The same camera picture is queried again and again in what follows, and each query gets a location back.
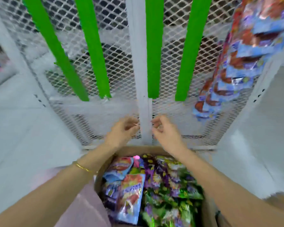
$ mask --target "mesh gate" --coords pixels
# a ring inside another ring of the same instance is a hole
[[[28,13],[22,0],[0,0],[0,17],[42,87],[53,110],[83,145],[101,140],[115,121],[126,114],[139,117],[126,0],[93,0],[109,79],[111,99],[100,99],[84,33],[74,0],[41,0],[55,33],[80,76],[90,102],[80,101]],[[159,98],[152,115],[167,114],[192,146],[216,145],[245,106],[252,88],[224,105],[205,124],[192,117],[192,107],[205,80],[212,75],[219,52],[240,0],[212,0],[185,102],[174,101],[193,0],[164,0],[163,45]],[[134,139],[141,139],[140,132]]]

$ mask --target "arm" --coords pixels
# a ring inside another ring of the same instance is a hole
[[[68,166],[1,213],[0,227],[54,226],[102,164],[136,134],[140,128],[135,125],[138,122],[135,118],[117,122],[104,144],[77,161],[91,172]]]
[[[191,171],[232,226],[284,226],[284,213],[257,198],[197,156],[183,143],[166,116],[153,120],[153,133],[163,148]]]

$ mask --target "gold bracelet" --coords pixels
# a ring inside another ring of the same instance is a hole
[[[83,170],[85,170],[85,171],[87,171],[89,173],[92,173],[92,171],[90,171],[89,169],[79,165],[79,163],[77,161],[73,161],[73,164],[75,164],[77,167],[79,167],[79,168],[81,168],[81,169],[83,169]]]

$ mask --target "green vertical bar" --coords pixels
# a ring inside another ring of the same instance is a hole
[[[145,0],[148,97],[159,97],[164,0]]]
[[[100,42],[97,20],[92,0],[75,0],[80,23],[87,42],[91,63],[97,80],[99,95],[111,97],[102,45]]]
[[[193,0],[177,84],[176,101],[185,101],[193,77],[211,0]]]
[[[88,94],[79,78],[76,74],[73,66],[69,62],[68,57],[59,42],[49,17],[41,3],[40,0],[23,0],[25,5],[32,15],[34,23],[36,24],[38,30],[44,37],[49,49],[52,51],[56,58],[56,64],[62,69],[68,84],[72,87],[75,94],[82,101],[89,101]]]

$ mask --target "pink clothing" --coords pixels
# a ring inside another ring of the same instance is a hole
[[[42,185],[65,167],[47,170],[34,178],[33,189]],[[94,190],[94,181],[88,183],[60,217],[55,227],[111,227],[101,199]]]

